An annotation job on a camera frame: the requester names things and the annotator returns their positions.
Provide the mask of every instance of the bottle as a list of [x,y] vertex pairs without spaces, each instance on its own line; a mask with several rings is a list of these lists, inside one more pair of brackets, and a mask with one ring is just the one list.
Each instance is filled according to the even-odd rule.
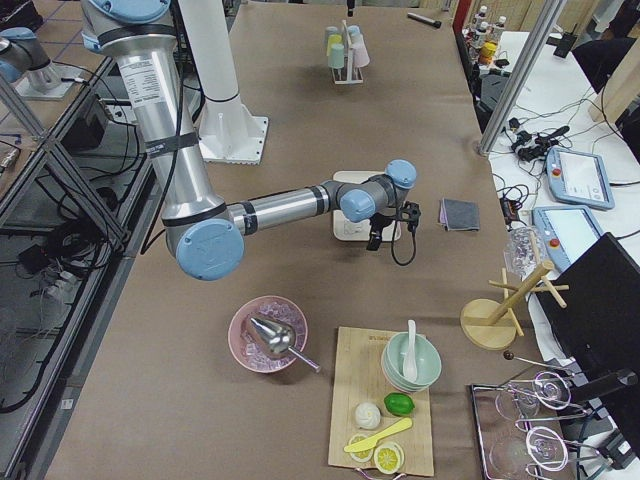
[[487,19],[487,7],[486,5],[482,5],[478,13],[476,13],[473,17],[473,22],[471,22],[471,30],[475,31],[480,24]]
[[491,29],[491,41],[498,45],[500,43],[500,39],[502,38],[502,33],[505,30],[505,23],[507,21],[507,17],[501,16],[498,18],[498,21],[493,24],[493,28]]
[[489,24],[487,22],[482,22],[476,28],[476,31],[473,32],[473,37],[471,37],[471,46],[476,50],[480,50],[484,45],[484,42],[487,41],[487,29],[489,28]]

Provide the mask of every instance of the white ceramic spoon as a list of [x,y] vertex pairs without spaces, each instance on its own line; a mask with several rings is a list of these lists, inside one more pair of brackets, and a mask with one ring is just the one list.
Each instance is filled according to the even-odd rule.
[[409,345],[407,348],[407,354],[404,356],[404,362],[402,363],[402,376],[410,382],[415,382],[418,379],[418,366],[416,365],[416,322],[409,320],[407,322],[409,327]]

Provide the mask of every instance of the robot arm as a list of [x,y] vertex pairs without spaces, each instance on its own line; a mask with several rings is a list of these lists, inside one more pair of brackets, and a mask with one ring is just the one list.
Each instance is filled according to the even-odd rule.
[[82,0],[85,44],[118,63],[158,181],[169,186],[161,218],[169,250],[187,274],[227,275],[242,259],[243,235],[259,229],[337,208],[354,222],[378,212],[395,215],[416,180],[405,160],[363,184],[327,181],[227,205],[209,182],[189,111],[179,105],[169,7],[157,0]]
[[10,83],[27,72],[34,90],[45,93],[60,85],[60,75],[36,35],[25,27],[0,32],[0,74]]

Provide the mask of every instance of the white desk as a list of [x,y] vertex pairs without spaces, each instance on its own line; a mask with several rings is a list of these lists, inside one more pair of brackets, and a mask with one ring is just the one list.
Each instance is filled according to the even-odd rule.
[[[519,52],[527,39],[526,32],[505,32],[502,37],[499,52],[506,52],[500,58],[508,58],[511,62],[508,68],[515,66]],[[595,99],[596,94],[588,80],[576,62],[573,55],[567,58],[559,58],[553,55],[555,47],[546,45],[540,57],[530,73],[529,78],[518,98],[517,106],[510,117],[519,119],[536,117],[537,114],[556,112],[562,107],[579,101],[581,98]],[[602,156],[609,181],[612,183],[627,183],[640,180],[640,165],[627,147],[626,143],[617,135],[612,134],[606,123],[594,126],[594,122],[588,113],[590,103],[583,102],[577,107],[567,109],[547,118],[536,118],[525,123],[523,128],[529,133],[541,132],[545,129],[555,130],[563,125],[569,125],[571,130],[567,137],[573,143],[571,148],[576,151],[593,152]],[[511,140],[502,134],[489,161],[493,173],[504,178],[506,185],[525,184],[532,192],[536,188],[536,180],[518,167],[517,157],[511,153]],[[534,172],[541,169],[538,162]],[[531,168],[532,164],[523,165]],[[540,178],[538,195],[530,196],[524,202],[520,211],[521,217],[528,224],[532,224],[528,212],[534,206],[561,205],[554,201],[549,192],[546,176]],[[502,181],[495,178],[496,188],[502,188]],[[637,213],[638,200],[640,199],[640,185],[614,188],[613,196],[615,208],[606,212],[593,210],[598,223],[605,231],[610,231],[615,236],[622,236],[640,228],[640,215]],[[640,263],[640,234],[620,242],[633,259]],[[537,300],[532,298],[529,302],[529,311],[536,329],[536,337],[543,358],[563,358],[557,343],[551,334],[551,328],[540,308]],[[597,445],[606,434],[591,437],[587,443]],[[598,464],[585,462],[589,473],[593,473]],[[638,459],[623,471],[605,471],[598,478],[601,479],[638,479],[640,478],[640,461]]]

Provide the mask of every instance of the yellow knife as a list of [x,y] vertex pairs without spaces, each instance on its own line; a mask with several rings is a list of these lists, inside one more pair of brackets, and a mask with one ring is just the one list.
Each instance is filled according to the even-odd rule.
[[390,435],[394,435],[396,433],[400,433],[403,430],[411,428],[413,426],[413,421],[409,417],[405,417],[402,420],[397,421],[390,427],[385,428],[384,430],[379,431],[375,435],[371,435],[364,440],[360,440],[356,443],[351,443],[344,447],[344,451],[347,453],[356,453],[356,452],[364,452],[365,450],[370,450],[376,446],[378,440],[381,440]]

